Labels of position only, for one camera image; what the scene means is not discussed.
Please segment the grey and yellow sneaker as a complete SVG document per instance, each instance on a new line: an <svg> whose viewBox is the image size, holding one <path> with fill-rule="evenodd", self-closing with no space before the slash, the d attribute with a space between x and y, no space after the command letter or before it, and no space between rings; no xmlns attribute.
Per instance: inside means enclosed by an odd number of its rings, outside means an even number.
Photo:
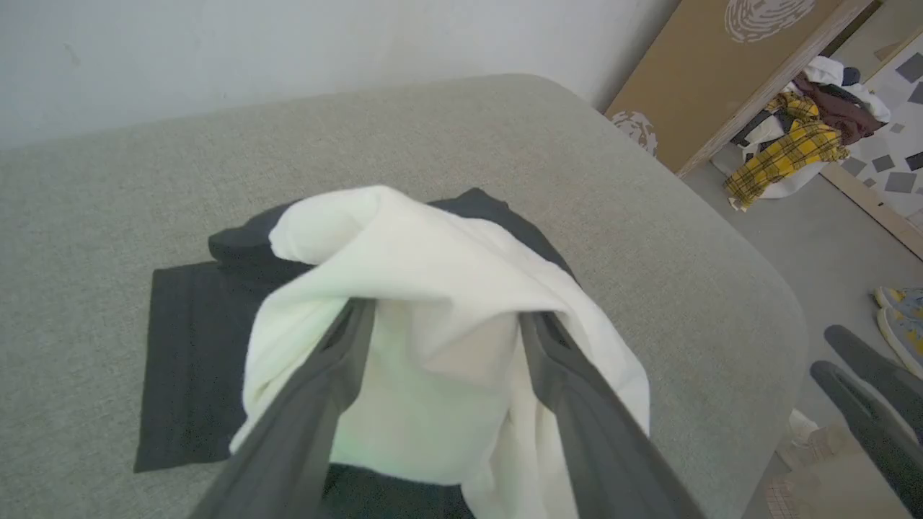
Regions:
<svg viewBox="0 0 923 519"><path fill-rule="evenodd" d="M877 287L873 298L883 309L894 309L904 316L923 321L923 287L894 289Z"/></svg>
<svg viewBox="0 0 923 519"><path fill-rule="evenodd" d="M892 308L879 309L877 325L906 369L923 380L923 321Z"/></svg>

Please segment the white crumpled garment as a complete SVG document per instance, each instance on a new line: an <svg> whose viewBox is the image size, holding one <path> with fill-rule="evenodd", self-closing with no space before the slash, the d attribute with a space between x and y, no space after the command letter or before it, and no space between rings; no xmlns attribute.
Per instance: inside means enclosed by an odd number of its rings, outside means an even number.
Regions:
<svg viewBox="0 0 923 519"><path fill-rule="evenodd" d="M884 101L858 81L858 72L848 75L847 68L833 59L817 56L803 69L808 80L818 85L833 85L850 93L874 118L884 124L891 121L891 110Z"/></svg>

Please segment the light wooden board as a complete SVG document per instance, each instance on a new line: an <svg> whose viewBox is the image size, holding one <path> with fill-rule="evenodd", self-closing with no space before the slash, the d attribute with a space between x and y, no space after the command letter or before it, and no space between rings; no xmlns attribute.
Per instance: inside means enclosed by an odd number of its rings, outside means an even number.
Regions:
<svg viewBox="0 0 923 519"><path fill-rule="evenodd" d="M820 175L923 262L923 232L891 210L874 190L858 181L836 162L822 168Z"/></svg>

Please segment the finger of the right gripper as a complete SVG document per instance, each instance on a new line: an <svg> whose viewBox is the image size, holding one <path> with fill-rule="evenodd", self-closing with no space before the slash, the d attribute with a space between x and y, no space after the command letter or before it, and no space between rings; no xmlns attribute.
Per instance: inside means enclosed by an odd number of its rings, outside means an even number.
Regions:
<svg viewBox="0 0 923 519"><path fill-rule="evenodd" d="M923 516L923 445L911 439L887 407L837 365L818 361L810 372L904 509L912 516Z"/></svg>
<svg viewBox="0 0 923 519"><path fill-rule="evenodd" d="M854 374L880 392L903 416L923 416L923 380L874 351L841 325L824 331L828 345Z"/></svg>

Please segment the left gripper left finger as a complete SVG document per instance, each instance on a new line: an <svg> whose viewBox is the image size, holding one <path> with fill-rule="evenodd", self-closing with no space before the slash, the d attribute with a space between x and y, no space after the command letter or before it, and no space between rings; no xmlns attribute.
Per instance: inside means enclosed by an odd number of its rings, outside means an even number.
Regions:
<svg viewBox="0 0 923 519"><path fill-rule="evenodd" d="M375 309L371 299L343 306L189 519L330 519L322 498L332 444L361 390Z"/></svg>

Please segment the brown panel with fingerprint print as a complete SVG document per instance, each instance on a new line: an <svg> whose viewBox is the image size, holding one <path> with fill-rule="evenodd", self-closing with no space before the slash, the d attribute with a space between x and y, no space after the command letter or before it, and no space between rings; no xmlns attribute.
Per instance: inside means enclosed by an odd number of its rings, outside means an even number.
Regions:
<svg viewBox="0 0 923 519"><path fill-rule="evenodd" d="M680 0L605 115L683 177L871 2Z"/></svg>

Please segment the yellow plaid garment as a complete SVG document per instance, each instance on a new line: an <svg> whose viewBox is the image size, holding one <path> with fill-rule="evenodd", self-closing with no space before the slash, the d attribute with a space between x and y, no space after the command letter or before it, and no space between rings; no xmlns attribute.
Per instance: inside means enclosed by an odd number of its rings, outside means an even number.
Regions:
<svg viewBox="0 0 923 519"><path fill-rule="evenodd" d="M835 162L849 156L841 133L821 120L820 109L810 98L783 92L768 108L793 118L781 138L737 168L725 181L728 201L735 210L746 211L772 184L791 177L814 162Z"/></svg>

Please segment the white mat with grey squares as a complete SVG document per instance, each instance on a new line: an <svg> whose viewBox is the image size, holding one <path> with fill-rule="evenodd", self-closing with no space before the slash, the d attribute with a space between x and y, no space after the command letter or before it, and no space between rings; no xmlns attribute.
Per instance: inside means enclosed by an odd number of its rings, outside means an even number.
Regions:
<svg viewBox="0 0 923 519"><path fill-rule="evenodd" d="M851 146L843 167L887 208L923 229L923 32L866 82L889 123Z"/></svg>

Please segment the grey upholstered table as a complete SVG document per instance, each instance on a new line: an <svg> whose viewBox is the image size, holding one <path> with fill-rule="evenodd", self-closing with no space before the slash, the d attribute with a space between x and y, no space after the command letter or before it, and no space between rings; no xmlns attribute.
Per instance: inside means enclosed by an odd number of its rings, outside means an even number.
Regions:
<svg viewBox="0 0 923 519"><path fill-rule="evenodd" d="M134 475L151 274L291 200L481 187L538 226L650 380L653 440L741 519L807 371L780 273L550 79L337 93L0 152L0 519L183 519L220 467Z"/></svg>

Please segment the dark red garment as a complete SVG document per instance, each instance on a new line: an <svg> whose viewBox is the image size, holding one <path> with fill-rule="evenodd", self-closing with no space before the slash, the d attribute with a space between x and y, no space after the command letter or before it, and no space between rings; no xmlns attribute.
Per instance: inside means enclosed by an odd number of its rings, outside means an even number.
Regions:
<svg viewBox="0 0 923 519"><path fill-rule="evenodd" d="M822 122L840 132L844 146L871 137L886 125L874 116L866 103L840 86L811 82L803 72L793 82L799 91L817 104Z"/></svg>

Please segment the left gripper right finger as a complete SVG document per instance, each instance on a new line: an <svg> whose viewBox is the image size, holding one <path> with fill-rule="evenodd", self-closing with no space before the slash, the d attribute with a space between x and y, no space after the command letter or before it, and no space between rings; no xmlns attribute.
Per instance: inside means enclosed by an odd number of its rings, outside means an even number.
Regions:
<svg viewBox="0 0 923 519"><path fill-rule="evenodd" d="M556 417L579 519L705 519L557 316L521 313L518 325L535 397Z"/></svg>

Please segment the white and black T-shirt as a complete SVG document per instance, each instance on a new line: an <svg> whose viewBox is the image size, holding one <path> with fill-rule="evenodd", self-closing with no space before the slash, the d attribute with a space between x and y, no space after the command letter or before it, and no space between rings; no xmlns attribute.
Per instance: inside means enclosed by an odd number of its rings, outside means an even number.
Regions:
<svg viewBox="0 0 923 519"><path fill-rule="evenodd" d="M550 311L646 433L644 368L544 234L471 188L386 186L265 210L153 272L134 471L238 451L352 298L376 300L319 519L578 519L518 315Z"/></svg>

